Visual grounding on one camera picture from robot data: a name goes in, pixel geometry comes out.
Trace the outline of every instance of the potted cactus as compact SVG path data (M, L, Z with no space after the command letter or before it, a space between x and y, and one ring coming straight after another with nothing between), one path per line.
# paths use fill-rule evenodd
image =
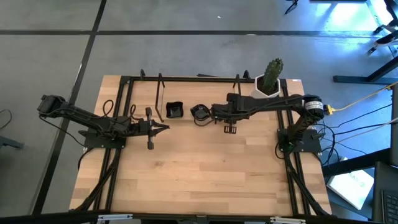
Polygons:
M284 67L280 58L273 59L269 62L263 75L256 77L254 89L250 93L253 98L273 98L279 96L280 81L278 76Z

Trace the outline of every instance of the desk leg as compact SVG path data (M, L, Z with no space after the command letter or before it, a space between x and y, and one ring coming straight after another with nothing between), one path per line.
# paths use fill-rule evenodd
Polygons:
M398 87L392 86L392 111L391 118L398 118ZM398 124L391 125L391 151L390 162L398 166Z
M382 78L387 73L398 67L398 57L393 58L387 62L381 68L377 69L368 77L352 77L344 75L335 75L333 77L334 82L338 83L364 83L364 84L379 84L389 85L394 82L398 82L398 78Z
M348 172L366 169L375 165L377 161L385 164L390 164L390 149L383 149L374 153L370 153L364 156L359 156L354 159L348 159L328 166L322 167L324 177L333 175L345 174Z
M1 148L1 146L11 146L16 149L21 149L24 146L24 144L14 141L12 139L0 136L0 148Z

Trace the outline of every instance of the cactus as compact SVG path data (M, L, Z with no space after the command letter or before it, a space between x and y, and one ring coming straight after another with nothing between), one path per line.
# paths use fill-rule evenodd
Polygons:
M267 70L264 72L262 78L262 92L270 95L273 94L275 82L284 68L282 59L277 58L269 62Z

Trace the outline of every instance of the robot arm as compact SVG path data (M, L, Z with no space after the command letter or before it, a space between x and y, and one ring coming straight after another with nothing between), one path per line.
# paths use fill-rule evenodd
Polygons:
M130 118L127 116L119 116L117 118L98 116L66 102L61 96L44 95L37 110L42 118L69 119L90 128L96 136L109 141L117 138L148 135L148 149L154 148L152 138L169 128L169 126L158 124L152 119L150 108L146 108L147 121L141 118L137 123L131 123ZM84 137L93 134L90 130L79 131L79 133Z
M225 127L226 133L235 134L236 128L232 127L237 121L261 111L292 110L300 118L287 128L288 139L301 139L303 132L323 118L323 104L318 96L292 95L287 97L255 99L251 96L241 96L236 93L227 94L226 105L213 104L211 114L214 120L224 121L229 126Z

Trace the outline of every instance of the yellow cable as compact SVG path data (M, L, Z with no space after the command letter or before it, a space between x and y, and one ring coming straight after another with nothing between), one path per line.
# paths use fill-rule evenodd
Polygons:
M398 84L398 82L394 82L393 84L388 85L388 86L382 88L381 90L375 91L374 93L370 94L369 96L365 96L364 98L362 98L362 99L360 99L360 100L357 100L357 101L355 101L354 103L349 104L349 105L347 105L347 106L345 106L345 107L343 107L343 108L340 108L340 109L331 108L331 111L334 112L334 111L342 111L342 110L345 110L345 109L349 108L350 106L353 106L353 105L355 105L356 103L359 103L360 101L365 100L366 98L369 98L369 97L371 97L371 96L373 96L373 95L376 95L376 94L380 93L381 91L383 91L383 90L385 90L385 89L387 89L387 88L392 87L392 86L395 85L395 84Z

